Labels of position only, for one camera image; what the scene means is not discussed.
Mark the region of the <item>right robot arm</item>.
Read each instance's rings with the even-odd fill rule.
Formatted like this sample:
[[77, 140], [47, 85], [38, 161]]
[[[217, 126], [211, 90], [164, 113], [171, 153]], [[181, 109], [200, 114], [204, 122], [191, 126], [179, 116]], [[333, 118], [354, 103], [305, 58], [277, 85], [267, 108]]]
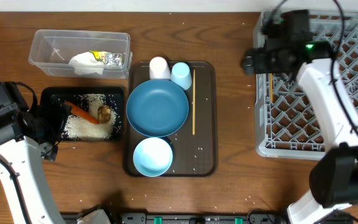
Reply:
[[341, 80], [336, 54], [326, 41], [249, 49], [247, 74], [295, 72], [323, 136], [325, 156], [312, 169], [310, 189], [287, 208], [288, 223], [321, 223], [358, 203], [358, 112]]

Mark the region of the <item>white rice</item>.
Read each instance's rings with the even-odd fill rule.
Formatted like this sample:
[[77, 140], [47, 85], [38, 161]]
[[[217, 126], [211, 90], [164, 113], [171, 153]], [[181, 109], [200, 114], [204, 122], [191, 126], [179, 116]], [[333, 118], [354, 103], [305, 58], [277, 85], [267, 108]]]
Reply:
[[103, 124], [93, 124], [77, 115], [69, 115], [62, 139], [64, 141], [115, 141], [122, 131], [122, 96], [118, 94], [80, 94], [68, 95], [66, 101], [73, 103], [98, 118], [98, 109], [107, 106], [110, 120]]

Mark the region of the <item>light blue bowl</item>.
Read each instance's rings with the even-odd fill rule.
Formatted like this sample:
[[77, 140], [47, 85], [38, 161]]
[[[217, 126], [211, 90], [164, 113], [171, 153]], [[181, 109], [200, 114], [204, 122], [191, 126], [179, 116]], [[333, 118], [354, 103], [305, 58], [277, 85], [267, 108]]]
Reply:
[[147, 138], [135, 147], [133, 163], [138, 172], [146, 177], [158, 177], [169, 170], [173, 151], [161, 138]]

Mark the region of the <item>brown food scrap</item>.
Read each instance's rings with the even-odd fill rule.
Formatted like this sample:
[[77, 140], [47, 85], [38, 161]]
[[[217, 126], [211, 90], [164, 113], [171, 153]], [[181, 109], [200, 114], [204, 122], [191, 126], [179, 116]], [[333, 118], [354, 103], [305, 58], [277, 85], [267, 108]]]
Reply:
[[111, 119], [111, 109], [108, 105], [102, 105], [98, 108], [99, 124], [107, 123]]

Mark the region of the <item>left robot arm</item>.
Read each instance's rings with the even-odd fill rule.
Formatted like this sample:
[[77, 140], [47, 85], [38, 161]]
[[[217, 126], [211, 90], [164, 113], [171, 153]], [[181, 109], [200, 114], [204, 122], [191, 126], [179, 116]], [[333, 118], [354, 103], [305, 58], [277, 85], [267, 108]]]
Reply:
[[0, 181], [14, 223], [64, 223], [42, 161], [54, 160], [70, 106], [0, 102]]

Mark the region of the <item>green snack wrapper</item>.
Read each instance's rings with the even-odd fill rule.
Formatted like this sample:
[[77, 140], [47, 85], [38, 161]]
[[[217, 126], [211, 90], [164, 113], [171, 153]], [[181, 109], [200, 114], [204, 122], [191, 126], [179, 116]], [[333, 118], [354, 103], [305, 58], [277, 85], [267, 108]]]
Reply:
[[102, 62], [106, 66], [120, 67], [124, 62], [122, 54], [94, 50], [91, 50], [90, 53], [93, 54], [97, 61]]

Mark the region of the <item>orange carrot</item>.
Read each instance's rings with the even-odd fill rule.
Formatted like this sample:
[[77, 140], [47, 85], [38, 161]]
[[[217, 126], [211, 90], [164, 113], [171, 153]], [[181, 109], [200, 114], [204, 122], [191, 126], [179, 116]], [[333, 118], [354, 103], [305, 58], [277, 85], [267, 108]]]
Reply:
[[77, 105], [74, 105], [73, 103], [70, 103], [68, 101], [66, 101], [65, 104], [71, 107], [72, 114], [79, 116], [79, 117], [89, 121], [90, 123], [99, 124], [99, 121], [96, 118], [92, 117], [88, 112], [81, 109]]

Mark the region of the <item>wooden chopstick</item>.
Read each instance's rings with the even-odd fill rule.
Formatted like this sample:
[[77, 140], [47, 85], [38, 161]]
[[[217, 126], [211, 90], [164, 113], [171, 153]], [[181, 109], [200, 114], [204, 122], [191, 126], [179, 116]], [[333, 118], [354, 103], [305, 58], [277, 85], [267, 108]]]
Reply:
[[274, 94], [273, 94], [273, 74], [269, 73], [269, 99], [271, 103], [274, 103]]
[[192, 97], [192, 135], [196, 130], [196, 70], [193, 70], [193, 97]]

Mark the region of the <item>white tissue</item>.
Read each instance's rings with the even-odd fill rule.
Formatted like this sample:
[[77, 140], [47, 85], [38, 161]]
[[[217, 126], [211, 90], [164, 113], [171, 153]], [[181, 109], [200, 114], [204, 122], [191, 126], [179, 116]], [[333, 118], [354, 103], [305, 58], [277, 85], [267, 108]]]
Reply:
[[102, 75], [104, 70], [104, 63], [97, 61], [91, 52], [78, 54], [71, 58], [69, 65], [74, 68], [74, 73], [77, 75]]

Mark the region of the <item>dark blue plate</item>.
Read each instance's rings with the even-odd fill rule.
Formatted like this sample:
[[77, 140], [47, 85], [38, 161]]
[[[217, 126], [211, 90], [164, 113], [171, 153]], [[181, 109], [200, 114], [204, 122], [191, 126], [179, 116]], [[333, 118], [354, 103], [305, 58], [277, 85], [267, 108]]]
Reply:
[[168, 80], [149, 80], [135, 87], [129, 95], [126, 115], [138, 133], [165, 137], [179, 130], [189, 113], [185, 92]]

